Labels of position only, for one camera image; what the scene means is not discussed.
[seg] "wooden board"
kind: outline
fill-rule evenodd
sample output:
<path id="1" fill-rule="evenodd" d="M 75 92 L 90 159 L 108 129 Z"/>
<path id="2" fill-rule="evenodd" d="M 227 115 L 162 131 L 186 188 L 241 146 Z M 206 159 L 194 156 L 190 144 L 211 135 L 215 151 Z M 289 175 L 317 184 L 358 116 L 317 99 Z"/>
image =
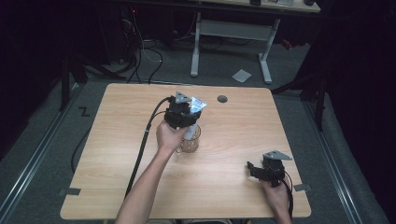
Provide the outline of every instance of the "wooden board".
<path id="1" fill-rule="evenodd" d="M 181 91 L 208 103 L 198 124 L 196 152 L 175 153 L 167 164 L 151 218 L 272 217 L 259 181 L 247 161 L 260 166 L 262 154 L 291 155 L 272 94 L 264 88 L 110 84 L 61 211 L 65 219 L 115 218 L 123 201 L 149 117 L 165 97 Z M 228 102 L 218 102 L 225 95 Z M 159 111 L 169 106 L 164 103 Z M 157 150 L 152 123 L 136 179 Z M 283 162 L 293 184 L 301 184 L 294 161 Z M 303 191 L 294 192 L 295 217 L 308 217 Z"/>

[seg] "cable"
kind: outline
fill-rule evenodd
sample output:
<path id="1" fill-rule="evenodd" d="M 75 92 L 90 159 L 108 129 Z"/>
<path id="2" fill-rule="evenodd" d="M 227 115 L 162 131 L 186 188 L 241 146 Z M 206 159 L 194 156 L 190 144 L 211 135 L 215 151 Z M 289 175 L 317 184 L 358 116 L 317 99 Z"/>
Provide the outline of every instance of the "cable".
<path id="1" fill-rule="evenodd" d="M 149 47 L 145 46 L 145 49 L 152 49 L 157 46 L 157 40 L 155 40 L 155 39 L 146 39 L 145 42 L 154 42 L 154 44 L 152 46 L 149 46 Z"/>
<path id="2" fill-rule="evenodd" d="M 159 114 L 165 113 L 165 112 L 166 112 L 166 111 L 158 112 L 157 114 L 154 115 L 154 117 L 156 117 L 156 116 L 159 115 Z"/>
<path id="3" fill-rule="evenodd" d="M 188 36 L 188 37 L 186 37 L 186 38 L 184 38 L 184 39 L 179 39 L 178 41 L 174 41 L 174 43 L 175 43 L 176 45 L 181 46 L 181 47 L 189 47 L 189 46 L 192 46 L 192 45 L 194 45 L 194 40 L 189 41 L 188 44 L 180 44 L 180 43 L 179 43 L 179 42 L 187 42 L 186 40 L 188 40 L 188 39 L 191 38 L 191 37 L 194 37 L 194 35 Z"/>
<path id="4" fill-rule="evenodd" d="M 139 69 L 141 62 L 142 62 L 142 51 L 139 48 L 139 63 L 135 67 L 135 69 L 132 72 L 132 74 L 129 76 L 128 81 L 126 83 L 129 83 L 131 81 L 132 77 L 134 76 L 134 74 L 136 74 L 136 77 L 137 77 L 137 80 L 138 80 L 139 84 L 142 84 L 142 81 L 140 80 L 139 74 L 137 73 L 137 70 Z"/>
<path id="5" fill-rule="evenodd" d="M 73 172 L 73 173 L 76 172 L 76 168 L 75 168 L 75 164 L 74 164 L 74 158 L 76 157 L 76 153 L 77 153 L 79 147 L 81 146 L 82 142 L 84 141 L 85 137 L 87 137 L 88 133 L 90 132 L 91 127 L 87 130 L 87 132 L 84 133 L 84 136 L 79 140 L 79 142 L 78 142 L 78 144 L 77 144 L 77 146 L 76 146 L 76 148 L 75 148 L 75 150 L 74 150 L 74 152 L 73 152 L 72 160 L 70 161 L 70 164 L 71 164 L 71 166 L 72 166 L 72 172 Z"/>
<path id="6" fill-rule="evenodd" d="M 191 26 L 190 26 L 189 31 L 188 31 L 183 37 L 181 37 L 181 38 L 179 38 L 179 39 L 175 39 L 175 41 L 182 40 L 182 39 L 185 39 L 185 38 L 190 38 L 191 36 L 194 36 L 194 35 L 190 35 L 190 36 L 187 36 L 187 35 L 190 34 L 190 32 L 191 32 L 191 30 L 192 30 L 192 27 L 193 27 L 194 24 L 195 24 L 195 18 L 196 18 L 196 16 L 197 16 L 197 13 L 195 12 L 195 13 L 194 13 L 194 17 L 192 18 L 192 23 L 191 23 Z"/>
<path id="7" fill-rule="evenodd" d="M 149 50 L 154 51 L 154 52 L 156 52 L 156 53 L 158 53 L 158 54 L 160 55 L 160 57 L 161 57 L 161 63 L 160 63 L 160 65 L 158 65 L 158 67 L 154 70 L 154 72 L 152 72 L 151 75 L 149 76 L 149 78 L 148 78 L 148 84 L 150 84 L 152 76 L 154 76 L 154 74 L 155 74 L 155 73 L 161 68 L 161 66 L 163 65 L 163 56 L 161 55 L 161 53 L 158 52 L 158 51 L 155 50 L 155 49 L 149 49 Z"/>
<path id="8" fill-rule="evenodd" d="M 235 38 L 224 38 L 224 42 L 230 45 L 245 46 L 250 44 L 251 42 L 257 42 L 257 40 L 249 39 L 245 40 L 243 43 L 238 43 L 237 41 L 235 41 Z"/>
<path id="9" fill-rule="evenodd" d="M 132 16 L 134 17 L 134 28 L 136 29 L 137 33 L 138 33 L 139 36 L 140 36 L 140 40 L 142 41 L 143 53 L 146 55 L 146 57 L 147 57 L 150 61 L 152 61 L 152 62 L 154 62 L 154 63 L 161 63 L 162 61 L 154 61 L 154 60 L 152 60 L 152 59 L 147 55 L 147 53 L 145 52 L 145 42 L 144 42 L 144 40 L 143 40 L 142 35 L 140 34 L 139 28 L 137 27 L 136 17 L 134 16 L 134 13 L 132 13 Z"/>
<path id="10" fill-rule="evenodd" d="M 122 20 L 122 21 L 127 22 L 127 24 L 129 25 L 128 30 L 130 30 L 131 28 L 134 28 L 134 25 L 130 21 L 128 21 L 128 20 Z M 138 48 L 138 45 L 134 44 L 134 36 L 131 39 L 129 39 L 128 34 L 127 33 L 124 33 L 124 34 L 125 34 L 125 37 L 127 38 L 127 50 L 126 50 L 125 58 L 127 60 L 129 60 L 129 62 L 125 67 L 121 68 L 120 70 L 111 72 L 114 75 L 119 75 L 124 72 L 127 72 L 127 71 L 131 70 L 136 65 L 136 59 L 135 59 L 134 54 L 132 54 L 131 57 L 129 55 L 130 55 L 130 52 L 135 52 L 135 50 Z M 95 76 L 103 75 L 103 73 L 100 73 L 100 72 L 98 73 L 98 72 L 92 71 L 88 67 L 85 67 L 85 70 L 86 70 L 86 72 L 88 72 L 92 75 L 95 75 Z"/>
<path id="11" fill-rule="evenodd" d="M 286 186 L 287 192 L 288 192 L 288 196 L 289 196 L 289 216 L 290 216 L 290 220 L 292 220 L 293 217 L 293 206 L 294 206 L 294 201 L 293 201 L 293 182 L 291 181 L 290 175 L 285 171 L 285 174 L 288 175 L 289 180 L 290 180 L 290 187 L 289 185 L 286 183 L 286 181 L 284 179 L 280 179 L 280 181 L 283 182 L 283 184 Z"/>
<path id="12" fill-rule="evenodd" d="M 126 192 L 125 192 L 125 197 L 128 195 L 129 191 L 132 188 L 132 185 L 134 184 L 134 178 L 136 177 L 137 169 L 139 168 L 139 164 L 140 164 L 140 161 L 142 160 L 142 157 L 143 157 L 143 152 L 144 152 L 144 149 L 145 149 L 145 146 L 146 146 L 146 142 L 148 141 L 149 129 L 151 128 L 151 122 L 154 120 L 154 118 L 157 115 L 161 114 L 161 113 L 157 114 L 158 108 L 160 108 L 160 106 L 163 104 L 163 102 L 169 101 L 170 99 L 171 99 L 171 97 L 166 97 L 163 100 L 161 100 L 157 104 L 157 106 L 155 107 L 154 111 L 152 112 L 152 115 L 151 115 L 151 117 L 150 117 L 150 119 L 148 121 L 148 125 L 147 125 L 146 130 L 145 130 L 145 134 L 144 134 L 143 139 L 142 139 L 142 144 L 140 145 L 139 154 L 137 155 L 136 163 L 134 164 L 134 170 L 132 171 L 132 175 L 131 175 L 131 179 L 129 180 L 128 188 L 126 189 Z"/>
<path id="13" fill-rule="evenodd" d="M 203 44 L 200 44 L 200 48 L 201 49 L 207 49 L 207 50 L 214 50 L 214 49 L 218 49 L 218 48 L 220 48 L 222 45 L 223 45 L 223 38 L 222 37 L 208 37 L 208 38 L 205 38 L 205 39 L 203 39 L 203 40 L 211 40 L 211 39 L 214 39 L 214 40 L 219 40 L 219 44 L 217 45 L 217 46 L 215 46 L 214 48 L 206 48 L 206 47 L 204 47 L 203 46 Z M 215 43 L 216 41 L 207 41 L 208 42 L 208 44 L 213 44 L 213 43 Z"/>

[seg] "paper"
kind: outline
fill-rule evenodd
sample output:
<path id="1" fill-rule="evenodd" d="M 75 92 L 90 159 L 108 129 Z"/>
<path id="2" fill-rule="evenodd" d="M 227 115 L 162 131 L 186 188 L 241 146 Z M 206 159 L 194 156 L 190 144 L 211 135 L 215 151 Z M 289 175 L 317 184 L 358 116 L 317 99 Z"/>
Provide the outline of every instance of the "paper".
<path id="1" fill-rule="evenodd" d="M 233 79 L 237 80 L 238 82 L 245 82 L 251 74 L 244 71 L 243 69 L 239 70 L 235 75 L 233 75 Z"/>

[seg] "desk leg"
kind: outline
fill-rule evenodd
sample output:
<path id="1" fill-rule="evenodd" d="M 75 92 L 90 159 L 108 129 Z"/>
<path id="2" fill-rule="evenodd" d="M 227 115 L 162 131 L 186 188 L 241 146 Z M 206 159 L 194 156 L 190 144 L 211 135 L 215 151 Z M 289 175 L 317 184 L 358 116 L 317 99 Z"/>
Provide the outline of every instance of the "desk leg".
<path id="1" fill-rule="evenodd" d="M 195 27 L 195 45 L 194 45 L 194 52 L 192 53 L 192 62 L 191 62 L 192 77 L 198 77 L 200 33 L 201 33 L 201 13 L 197 12 L 197 22 Z"/>
<path id="2" fill-rule="evenodd" d="M 275 38 L 277 27 L 279 26 L 279 23 L 280 23 L 280 20 L 275 20 L 274 25 L 271 29 L 270 36 L 267 41 L 267 45 L 265 46 L 265 51 L 264 51 L 264 53 L 259 54 L 260 65 L 262 66 L 262 75 L 264 76 L 264 82 L 267 84 L 272 83 L 271 74 L 270 74 L 270 71 L 268 70 L 267 57 L 270 52 L 271 46 L 274 42 L 274 38 Z"/>

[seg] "black cable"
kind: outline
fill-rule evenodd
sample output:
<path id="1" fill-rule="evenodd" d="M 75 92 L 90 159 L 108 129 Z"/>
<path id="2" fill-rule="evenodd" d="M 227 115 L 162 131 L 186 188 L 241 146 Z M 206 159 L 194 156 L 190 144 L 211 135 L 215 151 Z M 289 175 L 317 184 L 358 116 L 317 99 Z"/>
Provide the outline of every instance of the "black cable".
<path id="1" fill-rule="evenodd" d="M 209 41 L 210 39 L 215 39 L 215 40 L 219 40 L 219 44 L 217 45 L 217 46 L 215 46 L 214 48 L 206 48 L 206 47 L 204 47 L 202 44 L 200 44 L 200 48 L 201 49 L 206 49 L 206 50 L 215 50 L 215 49 L 218 49 L 218 48 L 220 48 L 222 45 L 223 45 L 223 38 L 222 37 L 220 37 L 220 38 L 215 38 L 215 37 L 213 37 L 213 38 L 206 38 L 205 40 L 207 41 L 207 43 L 208 44 L 212 44 L 212 43 L 216 43 L 216 41 Z"/>
<path id="2" fill-rule="evenodd" d="M 154 120 L 155 116 L 157 116 L 158 114 L 161 114 L 161 113 L 156 114 L 158 108 L 160 108 L 160 106 L 163 104 L 163 102 L 169 101 L 170 99 L 171 99 L 171 97 L 166 97 L 163 100 L 161 100 L 158 103 L 157 107 L 155 107 L 154 111 L 152 112 L 152 115 L 148 121 L 148 125 L 145 130 L 145 134 L 142 139 L 142 144 L 140 145 L 139 154 L 137 155 L 136 163 L 134 164 L 134 170 L 132 171 L 132 175 L 131 175 L 131 179 L 129 180 L 128 188 L 126 189 L 126 192 L 125 192 L 125 197 L 128 195 L 129 191 L 131 191 L 132 185 L 134 184 L 134 178 L 136 177 L 137 169 L 139 168 L 140 161 L 142 160 L 142 157 L 143 157 L 143 151 L 145 149 L 146 142 L 149 137 L 149 129 L 151 128 L 151 122 Z"/>
<path id="3" fill-rule="evenodd" d="M 293 194 L 292 194 L 292 190 L 293 190 L 293 183 L 291 182 L 291 178 L 290 175 L 285 171 L 285 174 L 288 175 L 289 180 L 290 180 L 290 185 L 291 187 L 289 187 L 289 185 L 286 183 L 286 181 L 284 179 L 280 179 L 280 181 L 283 182 L 283 184 L 286 186 L 287 192 L 288 192 L 288 196 L 289 196 L 289 216 L 290 216 L 290 220 L 292 220 L 293 217 L 293 206 L 294 206 L 294 201 L 293 201 Z"/>
<path id="4" fill-rule="evenodd" d="M 135 50 L 136 50 L 137 48 L 139 48 L 136 44 L 133 44 L 133 41 L 134 41 L 134 39 L 131 38 L 131 43 L 128 44 L 128 48 L 127 48 L 127 50 L 126 50 L 126 58 L 129 58 L 128 55 L 129 55 L 129 52 L 130 52 L 130 51 L 131 51 L 131 52 L 135 52 Z M 128 64 L 127 64 L 125 67 L 121 68 L 121 69 L 118 70 L 118 71 L 114 71 L 114 72 L 112 72 L 112 73 L 113 73 L 114 75 L 122 74 L 122 73 L 124 73 L 124 72 L 127 72 L 127 71 L 131 70 L 135 65 L 136 65 L 136 59 L 135 59 L 135 56 L 134 56 L 134 54 L 133 54 L 132 57 L 129 59 Z M 102 75 L 103 75 L 103 73 L 92 71 L 92 70 L 89 69 L 88 67 L 85 67 L 85 70 L 86 70 L 88 73 L 90 73 L 90 74 L 92 74 L 92 75 L 95 75 L 95 76 L 102 76 Z"/>
<path id="5" fill-rule="evenodd" d="M 157 40 L 156 39 L 152 39 L 152 40 L 147 40 L 146 39 L 146 40 L 144 40 L 144 42 L 154 42 L 154 44 L 152 46 L 149 46 L 149 47 L 145 46 L 144 49 L 152 49 L 152 48 L 157 46 Z"/>
<path id="6" fill-rule="evenodd" d="M 139 48 L 139 63 L 134 68 L 134 71 L 129 76 L 128 81 L 126 83 L 129 83 L 131 81 L 132 77 L 134 76 L 134 74 L 136 74 L 137 80 L 139 81 L 140 84 L 142 84 L 142 81 L 140 80 L 139 74 L 137 73 L 137 70 L 139 69 L 141 62 L 142 62 L 142 50 L 141 50 L 141 48 Z"/>
<path id="7" fill-rule="evenodd" d="M 232 41 L 232 38 L 224 38 L 224 43 L 230 45 L 236 45 L 236 46 L 245 46 L 250 44 L 251 42 L 257 42 L 257 40 L 249 39 L 249 40 L 244 40 L 243 43 L 238 43 L 237 41 Z"/>
<path id="8" fill-rule="evenodd" d="M 155 50 L 155 49 L 148 49 L 148 50 L 151 50 L 151 51 L 156 52 L 156 53 L 157 53 L 158 55 L 160 55 L 160 57 L 161 57 L 160 65 L 158 65 L 158 67 L 154 70 L 154 72 L 151 73 L 151 75 L 150 75 L 149 78 L 148 78 L 148 84 L 150 84 L 151 78 L 154 76 L 154 74 L 155 74 L 155 73 L 161 68 L 161 66 L 163 65 L 163 56 L 161 55 L 160 52 L 158 52 L 158 51 Z"/>
<path id="9" fill-rule="evenodd" d="M 194 40 L 188 41 L 191 37 L 195 37 L 195 35 L 190 35 L 190 36 L 187 36 L 187 37 L 185 37 L 185 38 L 183 38 L 183 39 L 174 40 L 173 43 L 176 44 L 176 45 L 179 45 L 179 46 L 181 46 L 181 47 L 189 47 L 189 46 L 194 45 Z M 188 42 L 189 44 L 180 44 L 180 43 L 178 43 L 178 42 Z"/>
<path id="10" fill-rule="evenodd" d="M 158 112 L 157 114 L 154 115 L 154 117 L 156 117 L 156 116 L 159 115 L 159 114 L 165 113 L 165 112 L 166 112 L 166 111 Z"/>
<path id="11" fill-rule="evenodd" d="M 74 152 L 73 152 L 72 160 L 70 161 L 70 164 L 71 164 L 71 166 L 72 166 L 72 172 L 73 172 L 73 173 L 76 172 L 75 164 L 74 164 L 74 158 L 76 157 L 76 153 L 77 153 L 79 147 L 81 146 L 82 142 L 84 141 L 85 137 L 87 137 L 88 133 L 90 132 L 91 127 L 87 130 L 87 132 L 84 133 L 84 136 L 79 140 L 79 142 L 78 142 L 78 144 L 77 144 L 77 146 L 76 146 L 76 148 L 75 148 L 75 150 L 74 150 Z"/>

